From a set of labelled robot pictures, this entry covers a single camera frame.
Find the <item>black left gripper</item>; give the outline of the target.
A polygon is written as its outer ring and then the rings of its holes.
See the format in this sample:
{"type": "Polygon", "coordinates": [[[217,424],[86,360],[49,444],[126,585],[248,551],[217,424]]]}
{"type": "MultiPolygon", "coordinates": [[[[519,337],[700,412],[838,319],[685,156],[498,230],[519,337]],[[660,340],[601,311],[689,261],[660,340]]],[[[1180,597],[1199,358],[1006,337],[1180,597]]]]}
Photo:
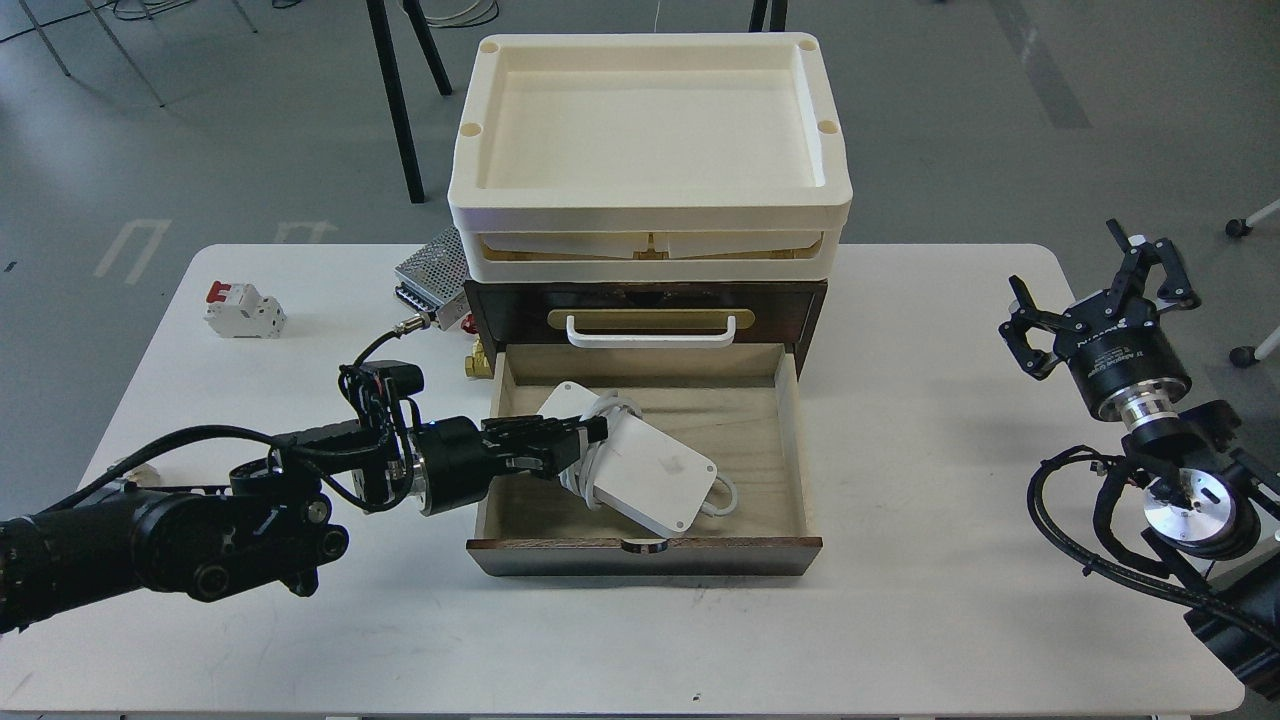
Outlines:
{"type": "Polygon", "coordinates": [[[493,477],[529,474],[554,480],[582,457],[582,442],[553,442],[585,432],[588,445],[608,438],[603,416],[495,416],[483,420],[483,434],[466,416],[416,425],[413,480],[421,486],[425,518],[485,500],[493,477]]]}

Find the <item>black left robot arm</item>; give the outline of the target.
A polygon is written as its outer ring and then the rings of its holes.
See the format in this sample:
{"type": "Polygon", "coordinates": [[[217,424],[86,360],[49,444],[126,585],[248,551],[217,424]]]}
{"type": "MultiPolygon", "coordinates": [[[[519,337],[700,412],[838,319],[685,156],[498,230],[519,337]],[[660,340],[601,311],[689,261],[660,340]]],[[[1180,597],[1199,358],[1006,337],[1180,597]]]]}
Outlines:
{"type": "Polygon", "coordinates": [[[366,512],[420,495],[425,515],[484,500],[498,477],[559,477],[609,434],[603,416],[465,416],[425,423],[419,366],[362,351],[338,387],[355,419],[268,436],[230,425],[174,430],[52,506],[3,523],[3,630],[141,588],[212,602],[271,582],[307,597],[317,569],[348,548],[330,493],[366,512]],[[268,455],[234,468],[228,489],[148,489],[145,462],[206,439],[248,439],[268,455]]]}

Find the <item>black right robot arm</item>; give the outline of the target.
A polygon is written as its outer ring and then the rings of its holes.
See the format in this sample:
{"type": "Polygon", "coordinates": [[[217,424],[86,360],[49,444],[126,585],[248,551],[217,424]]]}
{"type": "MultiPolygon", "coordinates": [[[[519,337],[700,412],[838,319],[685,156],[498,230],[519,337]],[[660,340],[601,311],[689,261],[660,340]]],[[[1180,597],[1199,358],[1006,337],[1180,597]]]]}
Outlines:
{"type": "Polygon", "coordinates": [[[1277,556],[1213,585],[1194,559],[1229,561],[1261,541],[1262,512],[1277,515],[1277,473],[1234,445],[1242,420],[1221,401],[1178,410],[1192,387],[1160,319],[1201,305],[1171,240],[1108,231],[1123,252],[1111,284],[1060,313],[1036,305],[1010,278],[1014,301],[998,332],[1019,368],[1037,380],[1066,366],[1088,413],[1120,421],[1119,455],[1078,445],[1044,460],[1027,489],[1039,533],[1082,566],[1129,589],[1181,605],[1197,639],[1244,685],[1276,701],[1277,556]],[[1096,553],[1051,516],[1044,486],[1057,470],[1088,462],[1101,477],[1092,512],[1096,553]]]}

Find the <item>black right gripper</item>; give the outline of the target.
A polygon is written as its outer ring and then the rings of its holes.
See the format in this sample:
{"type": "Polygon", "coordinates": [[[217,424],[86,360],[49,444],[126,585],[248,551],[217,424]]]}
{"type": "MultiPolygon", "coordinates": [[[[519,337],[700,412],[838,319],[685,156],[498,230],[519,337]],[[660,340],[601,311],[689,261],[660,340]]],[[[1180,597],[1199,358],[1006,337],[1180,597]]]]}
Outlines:
{"type": "Polygon", "coordinates": [[[1155,382],[1171,391],[1174,402],[1190,391],[1190,377],[1160,328],[1157,311],[1192,310],[1202,301],[1171,240],[1129,236],[1115,218],[1106,227],[1125,255],[1107,291],[1060,315],[1038,309],[1023,279],[1010,275],[1014,301],[998,333],[1020,369],[1034,379],[1047,378],[1062,359],[1088,413],[1096,420],[1117,420],[1114,396],[1126,388],[1155,382]],[[1164,269],[1155,304],[1144,296],[1153,266],[1164,269]],[[1027,336],[1033,329],[1056,336],[1056,354],[1030,345],[1027,336]]]}

